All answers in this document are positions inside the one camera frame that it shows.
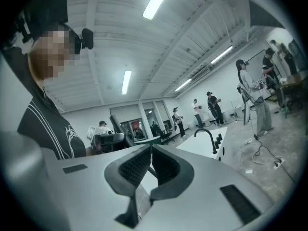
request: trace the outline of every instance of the black shirt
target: black shirt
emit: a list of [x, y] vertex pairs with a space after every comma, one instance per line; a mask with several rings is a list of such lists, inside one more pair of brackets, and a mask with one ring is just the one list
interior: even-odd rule
[[215, 105], [215, 109], [220, 109], [220, 106], [218, 105], [218, 103], [216, 103], [216, 100], [217, 98], [215, 96], [211, 96], [209, 98], [209, 101]]
[[13, 72], [33, 96], [17, 131], [34, 139], [40, 147], [53, 150], [58, 160], [86, 156], [81, 138], [32, 78], [27, 55], [23, 55], [18, 47], [3, 54]]
[[[263, 57], [262, 64], [265, 65], [264, 67], [262, 67], [263, 70], [267, 70], [271, 67], [274, 67], [274, 64], [270, 61], [270, 59], [266, 58], [265, 56]], [[274, 70], [269, 71], [267, 75], [271, 76], [272, 78], [277, 78]]]

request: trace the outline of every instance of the long black hair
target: long black hair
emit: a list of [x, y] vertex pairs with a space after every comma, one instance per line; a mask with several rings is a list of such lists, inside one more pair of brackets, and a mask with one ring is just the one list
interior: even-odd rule
[[235, 63], [236, 68], [237, 68], [237, 76], [240, 80], [240, 83], [243, 84], [241, 74], [240, 74], [240, 71], [242, 70], [241, 64], [245, 64], [245, 62], [242, 59], [237, 60], [236, 63]]

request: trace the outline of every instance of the gray plastic part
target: gray plastic part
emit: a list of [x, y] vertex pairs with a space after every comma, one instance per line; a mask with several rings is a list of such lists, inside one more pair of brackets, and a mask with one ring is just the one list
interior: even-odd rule
[[43, 230], [71, 230], [41, 148], [17, 132], [0, 132], [0, 145], [4, 180], [25, 214]]
[[[5, 157], [1, 154], [10, 188], [27, 213], [40, 225], [53, 227], [50, 230], [68, 229], [68, 223], [74, 231], [132, 230], [115, 220], [126, 212], [130, 198], [113, 191], [104, 171], [111, 162], [143, 145], [96, 156], [57, 160], [52, 150], [40, 150], [27, 138], [6, 135], [6, 141], [7, 148], [14, 151]], [[224, 163], [183, 150], [166, 149], [193, 167], [194, 178], [179, 196], [154, 201], [133, 230], [240, 230], [244, 224], [219, 190], [228, 185], [236, 186], [261, 213], [253, 222], [262, 222], [262, 214], [273, 205], [263, 191]], [[63, 171], [65, 167], [80, 164], [87, 168], [70, 174]], [[53, 195], [54, 202], [50, 195], [52, 189], [58, 194]]]

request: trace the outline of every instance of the woman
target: woman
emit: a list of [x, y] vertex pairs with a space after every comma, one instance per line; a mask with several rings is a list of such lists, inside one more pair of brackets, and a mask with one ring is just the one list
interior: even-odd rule
[[243, 60], [236, 61], [237, 75], [240, 80], [240, 87], [245, 95], [254, 104], [257, 112], [257, 136], [261, 137], [272, 129], [270, 108], [264, 102], [261, 95], [261, 85], [252, 80], [249, 73], [246, 71], [246, 65]]
[[176, 123], [177, 123], [177, 125], [178, 125], [179, 128], [180, 128], [180, 133], [181, 133], [180, 140], [182, 140], [182, 137], [186, 137], [186, 135], [185, 135], [185, 130], [184, 130], [184, 127], [183, 127], [183, 122], [182, 122], [182, 119], [183, 119], [184, 117], [182, 117], [182, 116], [180, 116], [180, 115], [178, 114], [178, 108], [174, 108], [174, 109], [173, 109], [173, 113], [174, 113], [174, 117], [175, 117], [175, 119], [176, 119]]
[[40, 147], [53, 150], [58, 160], [92, 155], [94, 151], [85, 148], [44, 88], [44, 81], [58, 77], [65, 63], [80, 49], [81, 40], [69, 26], [54, 24], [36, 39], [29, 54], [22, 54], [14, 46], [3, 51], [9, 66], [32, 95], [17, 131], [34, 139]]

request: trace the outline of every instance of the power strip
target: power strip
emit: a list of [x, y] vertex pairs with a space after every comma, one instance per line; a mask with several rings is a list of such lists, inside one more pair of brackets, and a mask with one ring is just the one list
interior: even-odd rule
[[277, 166], [274, 164], [274, 169], [277, 170], [278, 168], [280, 168], [281, 164], [284, 163], [285, 159], [282, 156], [277, 156], [277, 158], [279, 158], [281, 160], [281, 163], [276, 162]]

